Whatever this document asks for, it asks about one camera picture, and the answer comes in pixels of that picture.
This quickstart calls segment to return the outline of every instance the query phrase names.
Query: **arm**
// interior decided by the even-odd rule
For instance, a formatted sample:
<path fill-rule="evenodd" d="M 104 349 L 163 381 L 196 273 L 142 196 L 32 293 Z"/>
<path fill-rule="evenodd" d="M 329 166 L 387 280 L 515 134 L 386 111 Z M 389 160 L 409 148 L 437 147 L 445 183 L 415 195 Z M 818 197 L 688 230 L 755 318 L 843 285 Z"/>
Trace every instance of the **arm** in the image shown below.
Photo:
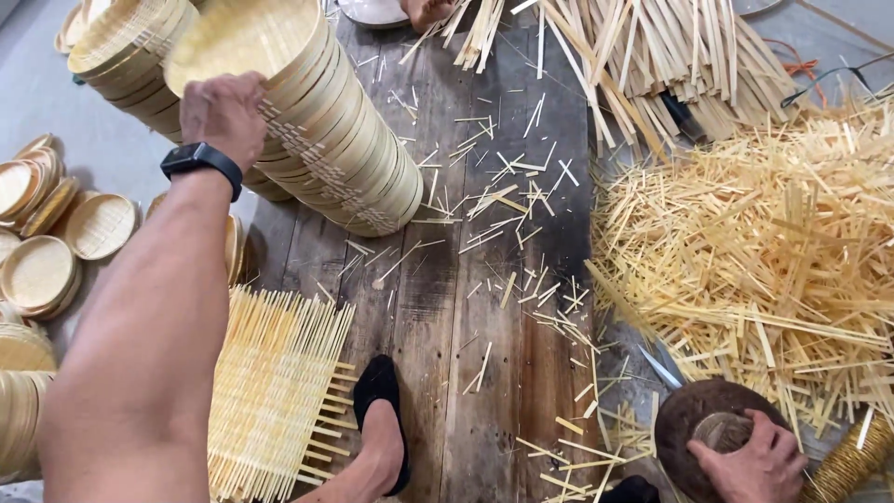
<path fill-rule="evenodd" d="M 689 452 L 726 503 L 795 503 L 804 480 L 807 456 L 791 431 L 777 426 L 767 414 L 746 409 L 755 422 L 751 439 L 736 452 L 719 454 L 699 440 Z"/>
<path fill-rule="evenodd" d="M 244 171 L 263 148 L 256 74 L 191 83 L 183 139 Z M 232 188 L 212 168 L 172 179 L 88 299 L 38 434 L 45 501 L 203 501 L 207 421 L 228 316 Z"/>

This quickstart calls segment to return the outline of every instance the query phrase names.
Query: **person's hand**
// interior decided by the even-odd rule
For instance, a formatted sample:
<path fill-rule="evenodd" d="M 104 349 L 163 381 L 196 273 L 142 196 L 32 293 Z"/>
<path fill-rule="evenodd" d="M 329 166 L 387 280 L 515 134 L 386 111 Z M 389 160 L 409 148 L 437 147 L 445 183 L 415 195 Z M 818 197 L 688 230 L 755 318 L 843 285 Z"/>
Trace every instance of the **person's hand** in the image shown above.
<path fill-rule="evenodd" d="M 751 439 L 736 452 L 719 454 L 699 440 L 686 447 L 726 503 L 794 503 L 804 480 L 807 456 L 791 432 L 767 414 L 746 409 L 755 422 Z"/>
<path fill-rule="evenodd" d="M 258 72 L 190 82 L 180 102 L 183 144 L 204 141 L 245 173 L 264 149 L 266 123 L 257 111 L 264 88 Z"/>

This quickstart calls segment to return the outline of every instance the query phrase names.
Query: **scissors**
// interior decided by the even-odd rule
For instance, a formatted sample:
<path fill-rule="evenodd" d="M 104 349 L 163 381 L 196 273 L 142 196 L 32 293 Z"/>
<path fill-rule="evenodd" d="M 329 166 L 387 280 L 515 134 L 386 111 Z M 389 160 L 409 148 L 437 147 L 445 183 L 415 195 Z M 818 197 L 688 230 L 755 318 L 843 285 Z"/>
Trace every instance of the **scissors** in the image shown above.
<path fill-rule="evenodd" d="M 673 361 L 671 354 L 668 353 L 668 348 L 662 341 L 655 341 L 655 348 L 658 350 L 658 358 L 661 359 L 661 362 L 655 360 L 641 345 L 637 346 L 649 362 L 649 365 L 652 365 L 655 373 L 658 374 L 658 377 L 661 378 L 668 388 L 679 389 L 683 387 L 683 384 L 686 382 L 686 379 L 683 378 L 683 372 L 679 371 L 677 363 Z"/>

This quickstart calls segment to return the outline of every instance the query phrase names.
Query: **orange cord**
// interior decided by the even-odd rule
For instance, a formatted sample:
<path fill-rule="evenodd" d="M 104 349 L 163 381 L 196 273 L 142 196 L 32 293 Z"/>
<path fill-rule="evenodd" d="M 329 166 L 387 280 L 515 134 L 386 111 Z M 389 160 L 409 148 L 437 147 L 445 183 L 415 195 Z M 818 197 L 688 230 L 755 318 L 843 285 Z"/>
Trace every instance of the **orange cord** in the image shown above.
<path fill-rule="evenodd" d="M 811 60 L 811 61 L 808 61 L 805 63 L 801 60 L 801 55 L 797 53 L 797 50 L 794 47 L 790 46 L 789 44 L 783 42 L 782 40 L 774 40 L 772 38 L 765 38 L 764 41 L 772 42 L 774 44 L 783 45 L 783 46 L 787 47 L 793 55 L 795 55 L 795 59 L 797 59 L 797 63 L 783 63 L 782 64 L 782 68 L 784 68 L 785 71 L 789 73 L 789 75 L 794 75 L 795 73 L 798 73 L 798 72 L 804 72 L 807 74 L 808 77 L 810 77 L 810 80 L 812 80 L 812 81 L 816 80 L 816 75 L 814 75 L 814 73 L 811 70 L 813 68 L 815 68 L 815 66 L 818 63 L 820 63 L 820 60 L 814 59 L 814 60 Z M 825 108 L 827 105 L 829 105 L 829 101 L 826 99 L 825 93 L 822 92 L 822 88 L 820 88 L 820 83 L 817 82 L 815 84 L 815 86 L 816 86 L 816 94 L 818 94 L 820 96 L 820 98 L 822 99 L 822 107 Z"/>

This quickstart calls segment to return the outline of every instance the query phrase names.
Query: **wooden floor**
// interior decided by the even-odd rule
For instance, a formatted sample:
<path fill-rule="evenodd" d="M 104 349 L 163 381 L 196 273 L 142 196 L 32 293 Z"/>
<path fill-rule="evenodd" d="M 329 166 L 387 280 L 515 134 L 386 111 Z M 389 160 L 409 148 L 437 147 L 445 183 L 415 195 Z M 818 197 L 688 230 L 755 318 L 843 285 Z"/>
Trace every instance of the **wooden floor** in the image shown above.
<path fill-rule="evenodd" d="M 520 215 L 506 205 L 494 204 L 469 221 L 465 212 L 474 201 L 467 201 L 455 216 L 465 217 L 461 223 L 410 224 L 397 234 L 375 240 L 351 237 L 377 252 L 389 251 L 371 265 L 342 275 L 345 265 L 358 255 L 345 243 L 349 236 L 344 230 L 297 201 L 276 205 L 262 201 L 250 231 L 262 266 L 257 282 L 268 289 L 300 290 L 305 295 L 319 293 L 319 282 L 339 303 L 358 306 L 342 360 L 356 364 L 358 372 L 376 354 L 389 354 L 397 362 L 403 386 L 401 414 L 413 469 L 411 484 L 398 500 L 516 502 L 555 496 L 561 489 L 542 481 L 540 474 L 564 480 L 564 473 L 550 472 L 554 467 L 546 456 L 528 458 L 531 450 L 516 442 L 516 437 L 553 450 L 559 450 L 559 438 L 590 446 L 597 443 L 597 429 L 580 436 L 555 422 L 556 416 L 580 417 L 590 403 L 589 399 L 575 403 L 574 396 L 592 382 L 591 369 L 569 360 L 573 357 L 587 363 L 587 351 L 529 316 L 532 311 L 552 316 L 557 309 L 565 311 L 569 302 L 563 296 L 572 296 L 572 277 L 578 284 L 578 294 L 590 287 L 582 261 L 590 254 L 593 187 L 586 171 L 586 103 L 578 81 L 553 37 L 545 41 L 546 75 L 536 79 L 536 71 L 525 65 L 526 58 L 533 62 L 537 59 L 534 29 L 498 34 L 488 67 L 478 75 L 452 64 L 465 34 L 455 37 L 447 49 L 441 48 L 442 38 L 437 45 L 425 44 L 401 66 L 398 61 L 409 51 L 409 44 L 401 42 L 415 39 L 407 32 L 373 35 L 356 30 L 345 20 L 339 23 L 338 32 L 357 62 L 379 56 L 360 66 L 357 76 L 395 133 L 416 140 L 407 143 L 410 155 L 420 162 L 438 146 L 438 153 L 427 161 L 443 165 L 438 170 L 434 200 L 447 199 L 449 203 L 445 204 L 453 207 L 465 196 L 484 193 L 492 183 L 491 173 L 503 166 L 497 152 L 508 160 L 524 153 L 519 162 L 542 165 L 554 141 L 557 145 L 545 173 L 527 178 L 519 170 L 517 175 L 504 177 L 490 192 L 514 183 L 526 189 L 528 180 L 549 191 L 561 173 L 559 159 L 573 159 L 570 171 L 579 186 L 568 177 L 561 182 L 548 200 L 555 217 L 542 203 L 535 206 L 534 217 L 525 220 L 521 234 L 543 229 L 525 242 L 524 250 L 513 233 L 513 222 L 503 228 L 502 235 L 459 255 L 472 234 Z M 380 64 L 386 65 L 382 79 L 373 83 Z M 393 90 L 412 104 L 411 86 L 415 86 L 418 96 L 415 125 L 390 98 Z M 532 126 L 524 138 L 544 93 L 539 126 Z M 454 119 L 488 115 L 495 124 L 499 122 L 494 139 L 479 136 L 472 153 L 447 167 L 454 160 L 448 154 L 480 132 L 475 123 L 456 123 Z M 435 171 L 424 169 L 424 202 Z M 513 191 L 507 197 L 523 202 L 517 194 Z M 416 218 L 442 216 L 421 209 Z M 439 240 L 445 242 L 412 252 L 385 279 L 384 289 L 372 287 L 373 281 L 415 243 Z M 494 286 L 505 287 L 515 272 L 516 285 L 523 286 L 527 280 L 523 269 L 540 270 L 542 265 L 549 272 L 540 292 L 561 281 L 556 293 L 539 308 L 539 301 L 519 304 L 518 299 L 533 291 L 532 282 L 524 294 L 513 288 L 505 309 L 501 309 L 503 291 L 496 287 L 488 291 L 487 279 Z M 485 284 L 468 297 L 482 282 Z M 589 296 L 579 312 L 570 314 L 587 337 L 592 322 L 588 300 Z M 477 338 L 465 345 L 476 334 Z M 493 347 L 480 392 L 462 395 L 481 370 L 488 343 Z M 342 446 L 356 453 L 359 435 L 346 436 Z M 572 462 L 594 460 L 574 448 L 563 451 Z M 341 470 L 338 465 L 332 468 L 336 473 Z M 572 482 L 599 483 L 576 477 Z"/>

